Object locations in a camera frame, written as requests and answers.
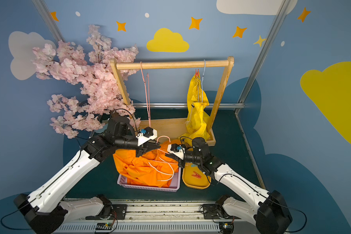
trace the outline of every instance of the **yellow star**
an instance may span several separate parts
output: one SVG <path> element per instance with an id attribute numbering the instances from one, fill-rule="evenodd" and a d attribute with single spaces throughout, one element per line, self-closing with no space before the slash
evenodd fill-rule
<path id="1" fill-rule="evenodd" d="M 118 25 L 118 29 L 117 31 L 125 31 L 126 32 L 126 29 L 125 29 L 125 24 L 126 23 L 119 23 L 118 21 L 117 22 L 117 25 Z"/>
<path id="2" fill-rule="evenodd" d="M 244 33 L 244 31 L 245 31 L 246 29 L 247 29 L 247 28 L 240 28 L 240 27 L 237 27 L 237 31 L 235 32 L 235 34 L 233 35 L 233 37 L 240 37 L 240 38 L 242 38 L 243 33 Z"/>
<path id="3" fill-rule="evenodd" d="M 56 12 L 51 12 L 51 16 L 55 21 L 59 22 L 58 18 L 56 17 Z"/>
<path id="4" fill-rule="evenodd" d="M 299 19 L 299 20 L 301 19 L 301 20 L 302 20 L 302 23 L 303 23 L 304 20 L 305 20 L 305 17 L 307 17 L 309 13 L 311 13 L 311 12 L 310 12 L 310 11 L 307 11 L 307 10 L 304 8 L 302 14 L 299 16 L 298 19 Z"/>
<path id="5" fill-rule="evenodd" d="M 189 27 L 189 29 L 192 29 L 192 28 L 196 28 L 197 30 L 199 30 L 199 24 L 200 22 L 202 21 L 202 19 L 194 19 L 191 17 L 191 25 Z"/>
<path id="6" fill-rule="evenodd" d="M 260 47 L 261 47 L 261 44 L 262 44 L 263 41 L 265 41 L 265 40 L 266 40 L 266 38 L 262 39 L 262 38 L 261 38 L 261 35 L 259 35 L 259 40 L 258 40 L 257 42 L 255 42 L 254 44 L 259 44 Z"/>

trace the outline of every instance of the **plastic basket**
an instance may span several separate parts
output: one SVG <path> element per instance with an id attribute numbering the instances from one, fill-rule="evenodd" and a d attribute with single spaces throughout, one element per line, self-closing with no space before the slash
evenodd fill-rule
<path id="1" fill-rule="evenodd" d="M 117 184 L 121 185 L 124 188 L 135 188 L 139 190 L 155 190 L 155 191 L 164 191 L 164 192 L 176 192 L 179 189 L 179 185 L 181 183 L 181 168 L 178 169 L 178 172 L 174 173 L 173 179 L 170 182 L 170 186 L 168 188 L 159 188 L 159 187 L 152 187 L 152 186 L 142 186 L 142 185 L 128 185 L 128 179 L 123 176 L 119 175 Z"/>

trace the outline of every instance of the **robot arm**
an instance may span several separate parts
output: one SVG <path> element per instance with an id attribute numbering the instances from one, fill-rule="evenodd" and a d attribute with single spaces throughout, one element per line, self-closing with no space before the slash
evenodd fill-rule
<path id="1" fill-rule="evenodd" d="M 134 149 L 137 157 L 160 148 L 154 139 L 157 131 L 142 129 L 136 137 L 126 117 L 114 115 L 108 128 L 90 138 L 59 172 L 29 195 L 20 194 L 14 203 L 37 234 L 50 234 L 62 223 L 86 216 L 108 217 L 112 203 L 103 195 L 68 203 L 61 201 L 66 193 L 89 171 L 97 167 L 116 149 Z"/>
<path id="2" fill-rule="evenodd" d="M 207 143 L 201 137 L 192 139 L 192 150 L 173 144 L 168 147 L 168 157 L 178 161 L 180 167 L 186 162 L 194 163 L 212 179 L 229 187 L 246 202 L 233 197 L 222 196 L 215 204 L 220 217 L 236 216 L 256 225 L 260 233 L 281 234 L 292 222 L 292 217 L 282 195 L 265 189 L 246 180 L 232 170 L 228 164 L 213 156 Z"/>

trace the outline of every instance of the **clothespin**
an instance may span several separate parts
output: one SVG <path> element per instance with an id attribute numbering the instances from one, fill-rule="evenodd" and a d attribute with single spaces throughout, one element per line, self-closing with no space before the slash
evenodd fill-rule
<path id="1" fill-rule="evenodd" d="M 201 178 L 201 176 L 200 176 L 198 173 L 196 173 L 196 171 L 193 171 L 193 172 L 194 172 L 194 174 L 192 175 L 193 177 L 196 177 L 196 178 L 198 178 L 198 179 Z"/>
<path id="2" fill-rule="evenodd" d="M 198 71 L 195 69 L 195 78 L 198 78 L 198 77 L 199 77 L 199 79 L 200 79 L 199 69 L 198 69 Z"/>

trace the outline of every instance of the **yellow garment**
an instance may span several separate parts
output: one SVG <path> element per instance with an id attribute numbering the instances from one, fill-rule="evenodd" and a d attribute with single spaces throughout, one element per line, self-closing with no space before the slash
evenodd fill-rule
<path id="1" fill-rule="evenodd" d="M 207 122 L 209 115 L 204 111 L 209 106 L 206 93 L 201 89 L 200 75 L 193 76 L 190 82 L 189 92 L 187 93 L 187 115 L 186 128 L 188 133 L 183 134 L 189 138 L 202 137 L 205 140 L 210 138 L 207 133 Z M 191 140 L 186 138 L 185 142 L 191 146 Z"/>
<path id="2" fill-rule="evenodd" d="M 169 141 L 161 144 L 161 150 L 167 152 L 169 144 L 180 144 L 179 140 L 173 140 L 171 143 Z M 152 168 L 149 163 L 154 166 L 157 170 L 172 174 L 173 171 L 170 168 L 172 166 L 174 173 L 178 172 L 178 162 L 168 158 L 165 156 L 165 153 L 159 150 L 153 150 L 145 153 L 143 156 L 136 158 L 135 150 L 128 149 L 118 149 L 116 153 L 113 155 L 114 163 L 116 165 L 116 169 L 118 173 L 127 177 L 128 185 L 144 185 L 144 186 L 157 186 L 162 188 L 168 188 L 170 182 L 168 181 L 159 181 L 159 180 L 167 180 L 171 177 L 171 175 L 164 175 L 157 172 L 154 168 Z M 160 159 L 175 164 L 167 164 L 162 162 Z"/>

